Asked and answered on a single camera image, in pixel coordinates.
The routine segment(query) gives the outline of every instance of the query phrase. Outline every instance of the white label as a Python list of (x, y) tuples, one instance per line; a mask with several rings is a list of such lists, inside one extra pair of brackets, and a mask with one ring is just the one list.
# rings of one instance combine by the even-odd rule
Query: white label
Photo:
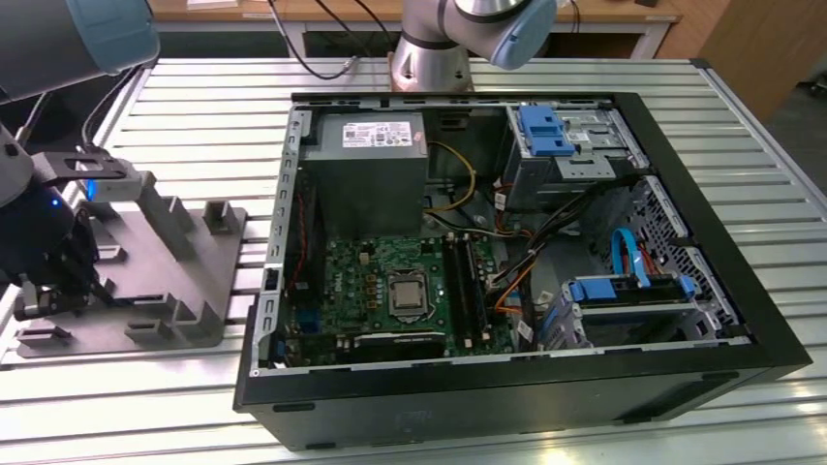
[(501, 192), (497, 192), (493, 195), (493, 207), (497, 210), (505, 210), (505, 200), (508, 199), (508, 197), (505, 196), (505, 194), (503, 194)]
[(523, 320), (520, 320), (519, 325), (516, 325), (516, 332), (525, 339), (525, 341), (531, 342), (533, 340), (533, 329), (528, 327)]
[(588, 142), (589, 136), (584, 132), (572, 131), (568, 133), (568, 140), (571, 140), (572, 142)]
[(341, 146), (352, 147), (409, 147), (410, 123), (348, 123), (342, 128)]
[(677, 17), (676, 16), (647, 16), (645, 20), (671, 22), (671, 21), (676, 21)]

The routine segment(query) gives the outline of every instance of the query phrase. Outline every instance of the blue led light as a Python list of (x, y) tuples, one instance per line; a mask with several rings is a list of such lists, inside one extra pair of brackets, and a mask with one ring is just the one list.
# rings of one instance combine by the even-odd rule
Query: blue led light
[(86, 181), (86, 199), (90, 201), (94, 200), (94, 196), (98, 193), (98, 183), (93, 180)]

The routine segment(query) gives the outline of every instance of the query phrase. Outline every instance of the yellow wire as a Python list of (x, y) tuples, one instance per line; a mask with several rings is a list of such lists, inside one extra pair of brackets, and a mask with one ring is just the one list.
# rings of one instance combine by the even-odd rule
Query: yellow wire
[(471, 197), (475, 196), (476, 172), (475, 172), (475, 167), (471, 166), (471, 162), (468, 161), (468, 159), (463, 156), (463, 154), (460, 152), (456, 151), (456, 149), (453, 147), (451, 147), (447, 143), (437, 142), (437, 141), (431, 141), (428, 143), (432, 144), (432, 145), (439, 145), (448, 152), (451, 152), (453, 154), (453, 156), (460, 160), (460, 162), (463, 162), (463, 165), (465, 165), (465, 168), (468, 169), (468, 174), (471, 175), (471, 186), (468, 187), (468, 192), (465, 193), (463, 198), (459, 199), (457, 201), (455, 201), (453, 203), (451, 203), (449, 205), (435, 206), (433, 208), (426, 208), (425, 209), (426, 213), (437, 213), (439, 211), (452, 210), (453, 208), (460, 206), (463, 203), (465, 203), (465, 201), (468, 201), (471, 199)]

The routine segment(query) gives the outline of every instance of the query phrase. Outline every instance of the gray robot arm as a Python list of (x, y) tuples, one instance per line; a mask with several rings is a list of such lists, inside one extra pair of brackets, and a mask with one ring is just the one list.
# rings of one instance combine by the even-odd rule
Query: gray robot arm
[(503, 69), (519, 68), (545, 41), (556, 14), (555, 0), (405, 0), (394, 87), (467, 90), (467, 50)]

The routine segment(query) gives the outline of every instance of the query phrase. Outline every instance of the power supply label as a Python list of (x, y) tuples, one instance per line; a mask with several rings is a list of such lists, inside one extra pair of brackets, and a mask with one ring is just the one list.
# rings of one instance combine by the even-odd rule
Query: power supply label
[(341, 146), (353, 147), (409, 147), (410, 123), (348, 123), (342, 128)]

